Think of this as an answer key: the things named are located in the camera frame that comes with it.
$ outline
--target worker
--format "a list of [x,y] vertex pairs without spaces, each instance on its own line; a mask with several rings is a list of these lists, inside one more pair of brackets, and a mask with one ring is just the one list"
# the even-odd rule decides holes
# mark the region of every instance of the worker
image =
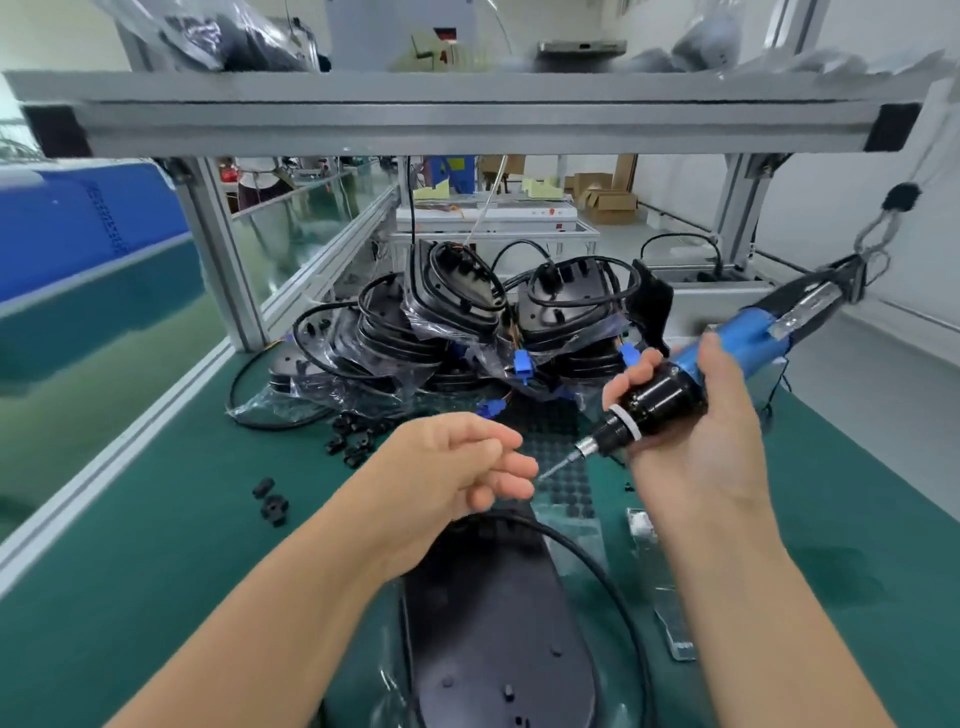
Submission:
[[[609,405],[661,355],[611,381]],[[709,412],[629,451],[724,728],[893,726],[780,540],[756,413],[713,334],[698,364]],[[458,413],[401,425],[268,554],[109,728],[302,728],[364,609],[451,522],[529,498],[517,432]]]
[[290,176],[273,157],[238,157],[237,205],[247,209],[293,192]]

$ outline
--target metal shelf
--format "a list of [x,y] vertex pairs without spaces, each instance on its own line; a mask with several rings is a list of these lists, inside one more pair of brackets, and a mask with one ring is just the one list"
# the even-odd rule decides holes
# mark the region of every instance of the metal shelf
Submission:
[[[884,110],[921,102],[948,66],[842,81],[53,71],[7,79],[44,151],[57,156],[733,154],[864,151]],[[51,106],[61,111],[56,139],[35,111]],[[64,131],[85,148],[55,150]]]

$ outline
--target black corner bracket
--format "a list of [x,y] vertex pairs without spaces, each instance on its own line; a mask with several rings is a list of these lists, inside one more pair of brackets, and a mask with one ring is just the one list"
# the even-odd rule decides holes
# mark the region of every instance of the black corner bracket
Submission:
[[864,152],[899,152],[906,144],[923,104],[884,104],[870,129]]
[[72,107],[23,107],[23,115],[43,154],[50,159],[93,157],[84,128]]

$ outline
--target hand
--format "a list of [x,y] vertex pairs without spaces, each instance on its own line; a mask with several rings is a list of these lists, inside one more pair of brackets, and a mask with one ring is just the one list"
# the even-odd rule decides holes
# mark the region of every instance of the hand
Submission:
[[[604,409],[648,381],[662,360],[655,350],[644,352],[604,388]],[[743,372],[714,333],[704,334],[697,365],[707,414],[627,448],[640,498],[668,555],[694,540],[715,545],[717,535],[772,536],[779,543],[759,420]]]
[[384,581],[416,566],[448,523],[498,497],[528,499],[537,461],[505,425],[457,412],[404,423],[330,500],[370,534]]

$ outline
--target blue connector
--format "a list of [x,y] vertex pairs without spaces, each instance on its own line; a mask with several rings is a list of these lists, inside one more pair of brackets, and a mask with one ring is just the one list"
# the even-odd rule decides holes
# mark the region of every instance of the blue connector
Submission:
[[524,384],[534,375],[534,363],[525,349],[517,349],[514,352],[514,373],[523,380]]
[[483,400],[477,402],[477,414],[484,420],[492,420],[506,408],[506,400]]
[[633,344],[621,344],[619,351],[623,363],[628,367],[635,367],[640,363],[640,352],[636,350]]

